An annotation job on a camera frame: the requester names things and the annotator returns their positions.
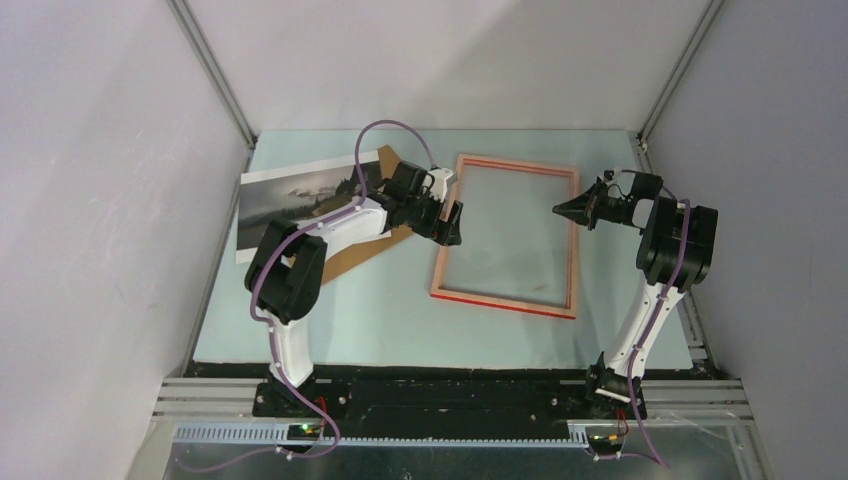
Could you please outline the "red wooden picture frame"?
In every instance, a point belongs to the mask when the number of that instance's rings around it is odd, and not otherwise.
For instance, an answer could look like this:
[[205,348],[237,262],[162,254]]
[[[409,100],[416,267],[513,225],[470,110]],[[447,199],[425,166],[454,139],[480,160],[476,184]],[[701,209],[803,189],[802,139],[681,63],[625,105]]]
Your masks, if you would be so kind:
[[[572,193],[570,198],[579,195],[580,193],[580,173],[578,168],[546,164],[540,162],[529,162],[526,160],[514,159],[499,159],[486,157],[474,154],[459,155],[456,163],[456,172],[458,181],[455,185],[455,190],[451,194],[451,198],[456,201],[460,200],[460,185],[461,175],[465,166],[483,166],[500,168],[506,170],[514,170],[520,172],[542,173],[557,176],[565,176],[571,179]],[[574,319],[578,313],[578,297],[579,297],[579,270],[580,270],[580,255],[579,255],[579,228],[568,220],[570,223],[570,253],[569,253],[569,289],[567,293],[567,304],[564,307],[554,307],[545,304],[533,304],[524,301],[507,300],[477,294],[463,293],[459,291],[447,290],[441,286],[443,279],[443,270],[448,257],[448,249],[450,247],[442,247],[439,249],[432,277],[430,294],[434,298],[443,300],[458,301],[473,305],[493,307],[505,310],[518,311],[527,314],[537,314],[556,318]]]

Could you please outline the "brown backing board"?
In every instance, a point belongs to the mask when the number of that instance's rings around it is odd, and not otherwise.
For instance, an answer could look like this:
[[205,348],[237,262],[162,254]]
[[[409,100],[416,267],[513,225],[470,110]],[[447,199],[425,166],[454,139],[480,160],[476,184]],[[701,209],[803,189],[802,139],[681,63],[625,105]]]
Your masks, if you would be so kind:
[[[389,178],[396,170],[401,158],[389,145],[384,145],[378,148],[377,153],[379,156],[379,165],[382,177]],[[350,270],[365,264],[385,251],[392,249],[407,238],[410,238],[412,235],[413,231],[409,227],[401,226],[393,229],[390,236],[375,241],[355,244],[346,248],[334,255],[332,258],[328,258],[326,260],[322,276],[322,285],[325,286],[330,282],[333,282]]]

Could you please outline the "landscape photo print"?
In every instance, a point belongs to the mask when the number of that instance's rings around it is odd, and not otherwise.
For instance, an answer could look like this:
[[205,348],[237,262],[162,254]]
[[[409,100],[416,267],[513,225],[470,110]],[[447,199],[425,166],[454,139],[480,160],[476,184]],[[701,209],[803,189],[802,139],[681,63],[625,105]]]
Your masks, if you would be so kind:
[[240,179],[235,261],[252,260],[269,223],[277,217],[312,220],[341,209],[361,193],[352,155],[271,170]]

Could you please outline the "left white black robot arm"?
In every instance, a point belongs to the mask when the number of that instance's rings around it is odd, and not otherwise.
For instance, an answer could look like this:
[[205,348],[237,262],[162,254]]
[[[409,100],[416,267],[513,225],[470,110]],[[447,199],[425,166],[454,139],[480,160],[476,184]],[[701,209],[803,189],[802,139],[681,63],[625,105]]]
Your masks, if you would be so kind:
[[319,298],[327,261],[399,227],[441,246],[460,245],[463,205],[450,196],[457,180],[450,168],[402,161],[390,178],[365,185],[337,210],[307,223],[282,218],[268,225],[244,284],[251,295],[249,313],[269,335],[269,370],[283,383],[277,402],[290,415],[304,416],[316,403],[316,390],[306,382],[314,371],[307,316]]

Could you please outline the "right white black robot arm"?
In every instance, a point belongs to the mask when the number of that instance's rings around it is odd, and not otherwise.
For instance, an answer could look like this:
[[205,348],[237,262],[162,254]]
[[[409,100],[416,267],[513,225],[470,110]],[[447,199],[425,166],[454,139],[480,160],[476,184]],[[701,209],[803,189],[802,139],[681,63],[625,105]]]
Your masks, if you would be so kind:
[[593,230],[601,221],[640,234],[635,266],[641,273],[628,314],[612,346],[590,366],[581,392],[585,411],[606,418],[640,396],[648,355],[667,317],[708,275],[718,212],[674,197],[661,177],[634,172],[629,192],[612,195],[620,170],[607,170],[554,214]]

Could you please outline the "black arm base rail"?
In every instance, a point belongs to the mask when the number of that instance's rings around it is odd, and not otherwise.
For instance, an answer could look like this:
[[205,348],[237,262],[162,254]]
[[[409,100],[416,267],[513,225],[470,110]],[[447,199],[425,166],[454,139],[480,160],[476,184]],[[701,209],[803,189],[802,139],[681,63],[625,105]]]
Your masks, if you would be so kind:
[[297,440],[525,441],[566,439],[576,420],[645,416],[644,397],[621,401],[595,393],[608,375],[574,369],[460,369],[318,365],[299,388],[310,409],[265,364],[193,362],[189,378],[256,378],[251,412],[298,418]]

